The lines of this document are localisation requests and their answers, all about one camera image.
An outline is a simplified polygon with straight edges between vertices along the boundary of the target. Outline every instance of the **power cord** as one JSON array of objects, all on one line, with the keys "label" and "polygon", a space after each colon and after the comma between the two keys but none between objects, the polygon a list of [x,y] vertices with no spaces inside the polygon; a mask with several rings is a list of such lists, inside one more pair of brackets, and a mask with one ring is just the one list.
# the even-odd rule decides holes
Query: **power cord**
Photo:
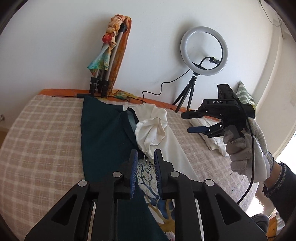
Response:
[{"label": "power cord", "polygon": [[174,82],[174,81],[180,79],[183,75],[187,74],[187,73],[189,72],[189,70],[190,70],[190,69],[188,69],[184,74],[182,74],[181,76],[179,76],[178,78],[176,78],[176,79],[174,79],[174,80],[172,80],[172,81],[170,81],[170,82],[162,82],[161,85],[160,85],[160,93],[159,93],[159,94],[155,94],[155,93],[152,93],[152,92],[149,92],[149,91],[142,91],[142,95],[143,95],[142,103],[144,102],[144,92],[145,92],[145,93],[150,93],[150,94],[152,94],[152,95],[161,95],[161,93],[162,93],[162,91],[163,91],[163,89],[162,89],[162,88],[163,88],[163,84],[169,84],[169,83],[172,83],[172,82]]},{"label": "power cord", "polygon": [[[77,95],[51,95],[51,97],[77,97]],[[128,96],[127,98],[118,98],[118,97],[114,97],[114,96],[106,96],[106,97],[112,97],[112,98],[115,98],[115,99],[119,99],[119,100],[125,100],[125,101],[127,101],[127,102],[130,102],[129,100],[128,100],[128,98],[132,98],[132,99],[134,99],[134,100],[138,100],[138,101],[142,101],[142,103],[144,102],[144,103],[146,103],[145,101],[143,101],[143,100],[140,100],[140,99],[137,99],[137,98],[133,98],[133,97],[131,97],[131,96]]]},{"label": "power cord", "polygon": [[51,95],[52,97],[76,97],[76,95]]},{"label": "power cord", "polygon": [[267,13],[266,13],[266,11],[265,11],[265,9],[264,9],[262,3],[261,3],[261,0],[258,0],[258,1],[259,1],[260,5],[261,5],[263,11],[265,12],[266,17],[267,17],[268,20],[271,22],[271,24],[274,25],[274,26],[276,26],[276,27],[279,27],[280,25],[277,26],[277,25],[275,25],[275,24],[270,20],[270,18],[268,17],[268,15],[267,15]]},{"label": "power cord", "polygon": [[[199,65],[201,65],[201,64],[203,63],[203,61],[205,61],[205,60],[208,59],[208,58],[211,59],[212,57],[209,57],[209,56],[204,57],[204,58],[201,60],[201,62],[200,62]],[[152,94],[152,95],[161,95],[161,93],[162,93],[162,91],[163,91],[163,89],[162,89],[163,84],[169,84],[169,83],[172,83],[172,82],[174,82],[174,81],[180,79],[182,76],[184,76],[185,74],[187,74],[187,73],[189,72],[189,70],[190,70],[190,69],[188,69],[184,74],[182,74],[181,76],[179,76],[178,78],[176,78],[176,79],[174,79],[174,80],[172,80],[172,81],[170,81],[170,82],[162,82],[161,85],[160,85],[160,93],[159,93],[159,94],[155,94],[155,93],[152,93],[152,92],[149,92],[149,91],[142,91],[142,95],[143,95],[142,103],[143,103],[143,101],[144,101],[144,92],[145,92],[145,93]]]},{"label": "power cord", "polygon": [[247,124],[249,126],[249,130],[250,130],[250,134],[251,134],[251,138],[252,138],[252,176],[251,176],[251,181],[250,181],[250,185],[248,187],[248,189],[246,190],[246,192],[244,193],[244,195],[242,195],[242,197],[240,198],[240,200],[238,200],[237,202],[237,205],[241,203],[241,201],[246,197],[246,195],[249,193],[252,185],[253,185],[253,182],[254,182],[254,173],[255,173],[255,147],[254,147],[254,135],[253,135],[253,131],[252,131],[252,128],[251,128],[251,125],[250,125],[250,121],[249,121],[249,118],[247,116],[247,113],[246,111],[244,110],[243,106],[242,106],[242,103],[240,102],[239,98],[237,97],[237,102],[239,104],[239,106],[242,108],[242,110],[244,111],[244,115],[246,117],[246,120],[247,120]]}]

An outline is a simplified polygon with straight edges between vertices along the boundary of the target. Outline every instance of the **wooden floor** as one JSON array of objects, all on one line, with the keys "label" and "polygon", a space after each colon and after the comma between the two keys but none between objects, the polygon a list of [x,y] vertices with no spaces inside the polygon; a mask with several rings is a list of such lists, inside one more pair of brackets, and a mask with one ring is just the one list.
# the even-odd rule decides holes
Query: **wooden floor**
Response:
[{"label": "wooden floor", "polygon": [[6,134],[7,134],[7,132],[0,131],[0,148],[1,148],[2,143],[3,143],[3,141],[4,141],[5,137],[6,137]]}]

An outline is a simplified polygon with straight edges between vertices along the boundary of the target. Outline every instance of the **glove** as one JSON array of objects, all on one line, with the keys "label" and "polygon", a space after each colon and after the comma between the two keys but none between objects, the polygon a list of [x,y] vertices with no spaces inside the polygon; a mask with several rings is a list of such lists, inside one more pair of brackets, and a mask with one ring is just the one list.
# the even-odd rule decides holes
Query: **glove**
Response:
[{"label": "glove", "polygon": [[[252,118],[249,118],[250,126],[254,136],[254,182],[264,182],[270,177],[274,164],[274,158],[267,150],[267,144],[262,130]],[[223,142],[226,152],[230,155],[230,167],[239,175],[246,175],[251,181],[252,177],[252,137],[247,124],[247,130],[243,129],[244,138],[240,137],[235,126],[225,128]]]}]

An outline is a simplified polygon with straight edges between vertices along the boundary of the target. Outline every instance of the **checkered bedspread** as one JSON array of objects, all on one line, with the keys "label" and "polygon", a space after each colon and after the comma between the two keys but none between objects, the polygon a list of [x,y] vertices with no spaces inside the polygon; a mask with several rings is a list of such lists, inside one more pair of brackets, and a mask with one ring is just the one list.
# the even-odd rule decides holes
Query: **checkered bedspread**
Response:
[{"label": "checkered bedspread", "polygon": [[[124,104],[104,101],[111,104]],[[83,99],[35,96],[14,122],[0,150],[0,213],[24,240],[31,228],[83,179],[81,112]],[[213,179],[234,201],[249,182],[233,173],[229,157],[210,151],[180,114],[167,110],[168,123],[200,181]],[[240,206],[246,210],[253,187]]]}]

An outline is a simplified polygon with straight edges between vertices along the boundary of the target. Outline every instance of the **patterned fabric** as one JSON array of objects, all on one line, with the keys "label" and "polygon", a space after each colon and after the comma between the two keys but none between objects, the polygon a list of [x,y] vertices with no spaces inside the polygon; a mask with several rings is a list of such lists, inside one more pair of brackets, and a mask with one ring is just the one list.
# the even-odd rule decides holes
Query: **patterned fabric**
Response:
[{"label": "patterned fabric", "polygon": [[130,17],[119,14],[111,18],[106,33],[102,38],[103,47],[99,55],[87,67],[93,74],[96,72],[97,69],[109,69],[111,50],[117,45],[117,43],[115,42],[115,37],[117,36],[120,25],[123,22],[128,28],[129,19]]},{"label": "patterned fabric", "polygon": [[255,108],[255,103],[253,97],[249,94],[244,86],[243,82],[239,83],[239,87],[237,89],[237,97],[239,98],[240,102],[243,104],[251,104]]},{"label": "patterned fabric", "polygon": [[175,233],[175,209],[171,199],[159,197],[154,165],[149,160],[140,159],[137,168],[138,185],[144,193],[147,205],[162,231]]},{"label": "patterned fabric", "polygon": [[128,100],[128,98],[130,98],[130,97],[137,99],[137,96],[130,94],[128,92],[122,91],[122,90],[115,90],[114,93],[110,93],[109,95],[112,97],[118,98],[118,99],[127,99]]},{"label": "patterned fabric", "polygon": [[[35,96],[4,140],[0,149],[0,213],[20,240],[84,178],[80,146],[82,103],[83,99]],[[167,112],[168,124],[199,181],[213,179],[238,201],[248,188],[247,178],[233,173],[229,157],[223,157],[218,150],[210,151],[199,134],[187,133],[191,124],[181,119],[180,113]],[[241,202],[243,210],[247,210],[256,189],[257,184],[253,184]],[[158,217],[157,221],[166,220]]]}]

